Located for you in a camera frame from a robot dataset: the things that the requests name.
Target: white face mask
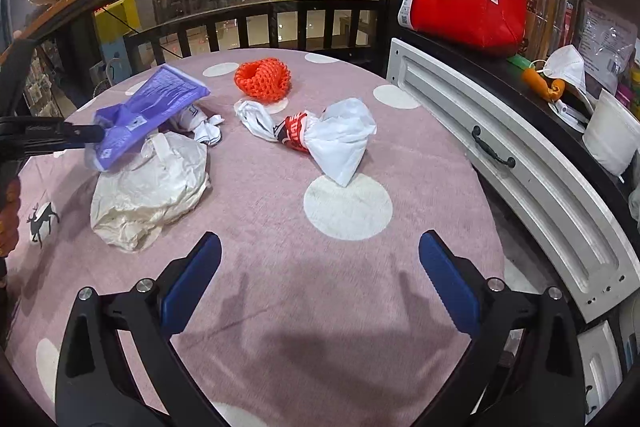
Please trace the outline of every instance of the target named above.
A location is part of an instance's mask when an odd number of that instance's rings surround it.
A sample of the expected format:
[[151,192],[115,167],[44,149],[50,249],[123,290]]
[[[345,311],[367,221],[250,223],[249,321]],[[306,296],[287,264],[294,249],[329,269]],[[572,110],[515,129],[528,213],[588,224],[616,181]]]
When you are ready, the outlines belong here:
[[581,92],[587,90],[584,81],[584,59],[572,44],[554,51],[538,73],[543,73],[548,78],[561,78]]

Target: orange mesh fruit net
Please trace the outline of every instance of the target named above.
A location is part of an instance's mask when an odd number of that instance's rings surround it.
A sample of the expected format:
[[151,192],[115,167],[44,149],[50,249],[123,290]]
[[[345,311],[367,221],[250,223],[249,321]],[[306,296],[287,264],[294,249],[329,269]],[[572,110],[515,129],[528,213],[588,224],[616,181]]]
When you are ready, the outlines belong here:
[[289,68],[277,58],[242,64],[234,76],[236,86],[262,103],[279,102],[291,88]]

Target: orange object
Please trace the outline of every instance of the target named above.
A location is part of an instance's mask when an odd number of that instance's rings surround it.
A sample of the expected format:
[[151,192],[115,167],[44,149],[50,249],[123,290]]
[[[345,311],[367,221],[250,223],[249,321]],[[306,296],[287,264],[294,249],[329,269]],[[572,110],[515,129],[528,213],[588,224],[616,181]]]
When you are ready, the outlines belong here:
[[263,58],[242,64],[234,75],[242,92],[262,103],[282,100],[291,89],[291,73],[277,58]]
[[533,68],[527,68],[522,72],[522,79],[529,84],[538,96],[547,102],[555,102],[559,100],[564,93],[564,80],[556,78],[551,87],[548,86],[546,80],[542,78]]

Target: purple plastic package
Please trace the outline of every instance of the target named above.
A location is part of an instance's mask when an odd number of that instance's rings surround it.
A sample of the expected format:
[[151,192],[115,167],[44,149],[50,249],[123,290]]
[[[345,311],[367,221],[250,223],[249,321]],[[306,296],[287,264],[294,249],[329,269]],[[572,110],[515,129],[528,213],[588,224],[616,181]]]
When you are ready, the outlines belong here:
[[105,134],[100,143],[87,146],[88,163],[99,171],[108,170],[161,123],[209,93],[201,81],[163,64],[127,102],[95,112],[94,123]]

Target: metal screw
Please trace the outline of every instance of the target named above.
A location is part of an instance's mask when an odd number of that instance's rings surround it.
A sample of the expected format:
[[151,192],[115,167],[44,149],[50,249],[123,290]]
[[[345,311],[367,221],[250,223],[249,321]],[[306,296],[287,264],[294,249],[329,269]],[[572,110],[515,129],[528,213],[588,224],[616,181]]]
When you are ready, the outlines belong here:
[[549,288],[547,291],[549,292],[549,297],[551,297],[554,301],[562,298],[562,291],[560,290],[560,288],[551,286],[551,288]]
[[86,286],[85,288],[82,288],[79,292],[78,292],[78,298],[81,301],[86,301],[89,297],[91,297],[91,295],[94,293],[94,291],[89,288],[89,286]]
[[138,290],[140,293],[146,293],[151,288],[153,288],[153,286],[154,286],[154,280],[153,279],[140,279],[136,283],[136,290]]
[[491,279],[486,282],[486,285],[489,286],[492,292],[501,292],[504,290],[504,281],[497,277],[491,277]]

